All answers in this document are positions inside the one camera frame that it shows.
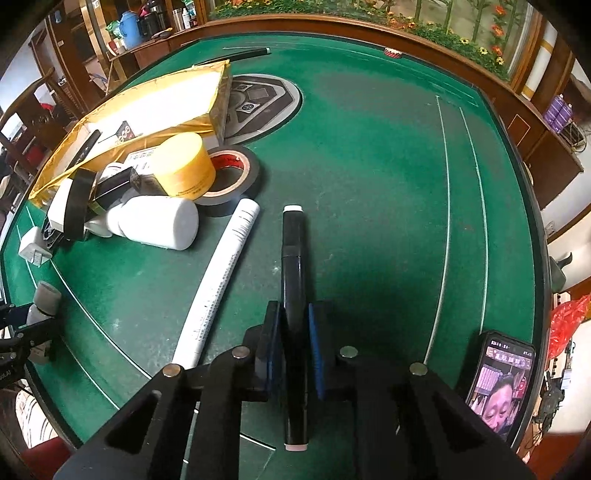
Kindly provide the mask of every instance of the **purple package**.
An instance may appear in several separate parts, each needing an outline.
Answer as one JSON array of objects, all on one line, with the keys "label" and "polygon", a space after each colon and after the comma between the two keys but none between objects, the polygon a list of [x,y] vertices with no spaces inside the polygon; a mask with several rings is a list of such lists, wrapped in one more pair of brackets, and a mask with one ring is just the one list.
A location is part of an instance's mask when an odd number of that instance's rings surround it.
[{"label": "purple package", "polygon": [[562,95],[557,95],[552,99],[550,106],[546,110],[544,114],[544,120],[548,123],[548,125],[552,125],[552,122],[556,119],[558,112],[565,106],[564,98]]},{"label": "purple package", "polygon": [[560,109],[558,115],[556,115],[556,119],[551,124],[551,127],[554,129],[556,133],[560,133],[564,127],[570,122],[570,119],[573,117],[573,106],[571,104],[565,105]]}]

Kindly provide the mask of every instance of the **plant stem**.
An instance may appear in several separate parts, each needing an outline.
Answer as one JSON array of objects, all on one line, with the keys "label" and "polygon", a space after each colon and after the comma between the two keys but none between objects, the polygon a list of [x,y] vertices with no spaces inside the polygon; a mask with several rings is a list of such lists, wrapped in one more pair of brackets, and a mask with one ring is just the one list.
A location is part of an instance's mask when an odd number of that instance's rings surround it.
[{"label": "plant stem", "polygon": [[507,42],[509,41],[509,35],[511,35],[511,30],[513,30],[513,24],[515,23],[515,17],[517,16],[517,0],[514,0],[513,5],[511,5],[511,16],[509,17],[509,23],[507,25],[507,31],[505,32],[505,39],[503,40],[503,52],[505,51],[505,47],[507,46]]},{"label": "plant stem", "polygon": [[423,0],[417,0],[417,8],[414,11],[414,21],[418,21],[418,16],[421,14],[421,3]]},{"label": "plant stem", "polygon": [[447,3],[447,12],[445,14],[445,21],[443,22],[443,28],[445,31],[449,28],[449,21],[452,18],[452,8],[453,8],[453,0],[448,0]]},{"label": "plant stem", "polygon": [[476,41],[476,37],[478,36],[478,30],[480,29],[480,21],[482,20],[482,11],[484,10],[484,2],[485,0],[478,0],[478,15],[476,16],[476,21],[474,22],[474,31],[472,32],[472,41]]}]

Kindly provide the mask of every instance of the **red flower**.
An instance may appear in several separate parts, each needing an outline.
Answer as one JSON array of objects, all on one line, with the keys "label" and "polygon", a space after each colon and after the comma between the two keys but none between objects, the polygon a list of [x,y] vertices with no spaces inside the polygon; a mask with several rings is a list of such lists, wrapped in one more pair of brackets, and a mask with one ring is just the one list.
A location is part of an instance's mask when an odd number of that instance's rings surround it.
[{"label": "red flower", "polygon": [[501,27],[499,27],[498,25],[493,25],[491,30],[496,37],[502,37],[503,34],[505,33],[505,32],[503,32],[503,29]]}]

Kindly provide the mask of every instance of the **smartphone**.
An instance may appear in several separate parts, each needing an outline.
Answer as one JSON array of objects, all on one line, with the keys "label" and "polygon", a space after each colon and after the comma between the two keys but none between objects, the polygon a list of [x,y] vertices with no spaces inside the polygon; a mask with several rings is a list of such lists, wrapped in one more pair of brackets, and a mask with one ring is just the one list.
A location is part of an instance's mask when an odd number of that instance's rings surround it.
[{"label": "smartphone", "polygon": [[534,347],[503,333],[483,334],[482,350],[466,403],[501,438],[521,418],[535,360]]}]

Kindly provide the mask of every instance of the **metal rivet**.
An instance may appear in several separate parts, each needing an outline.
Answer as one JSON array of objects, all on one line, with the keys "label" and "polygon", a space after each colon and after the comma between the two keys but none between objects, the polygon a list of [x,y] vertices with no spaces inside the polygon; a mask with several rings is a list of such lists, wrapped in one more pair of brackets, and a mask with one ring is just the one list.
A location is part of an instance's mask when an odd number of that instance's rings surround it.
[{"label": "metal rivet", "polygon": [[343,358],[355,358],[358,353],[358,350],[350,345],[345,345],[339,350],[339,355]]},{"label": "metal rivet", "polygon": [[246,358],[248,355],[251,354],[251,350],[247,346],[237,346],[232,350],[232,356],[238,360]]},{"label": "metal rivet", "polygon": [[177,364],[168,364],[162,369],[165,377],[176,377],[181,372],[181,366]]},{"label": "metal rivet", "polygon": [[427,368],[427,365],[422,364],[421,362],[414,362],[410,366],[409,370],[413,375],[416,375],[418,377],[422,377],[423,375],[426,375],[427,372],[429,371],[429,369]]}]

